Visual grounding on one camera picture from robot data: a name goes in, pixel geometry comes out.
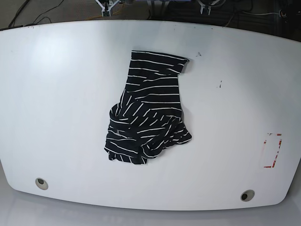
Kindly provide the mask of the red tape rectangle marking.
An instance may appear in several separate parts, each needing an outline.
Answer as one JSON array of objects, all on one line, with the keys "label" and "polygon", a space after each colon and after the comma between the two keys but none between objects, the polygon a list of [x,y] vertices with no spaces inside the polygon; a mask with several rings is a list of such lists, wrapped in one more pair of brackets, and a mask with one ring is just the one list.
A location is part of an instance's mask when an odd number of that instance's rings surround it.
[{"label": "red tape rectangle marking", "polygon": [[282,144],[281,133],[268,133],[263,144],[261,165],[264,169],[275,167]]}]

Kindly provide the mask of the black white striped t-shirt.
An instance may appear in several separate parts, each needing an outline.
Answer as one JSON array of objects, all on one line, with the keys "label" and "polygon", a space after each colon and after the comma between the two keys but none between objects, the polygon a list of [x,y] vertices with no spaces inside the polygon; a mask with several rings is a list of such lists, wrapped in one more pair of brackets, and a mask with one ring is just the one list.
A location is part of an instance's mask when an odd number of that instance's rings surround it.
[{"label": "black white striped t-shirt", "polygon": [[182,56],[131,52],[125,88],[110,110],[104,146],[109,160],[146,164],[163,150],[191,141],[178,82],[188,62]]}]

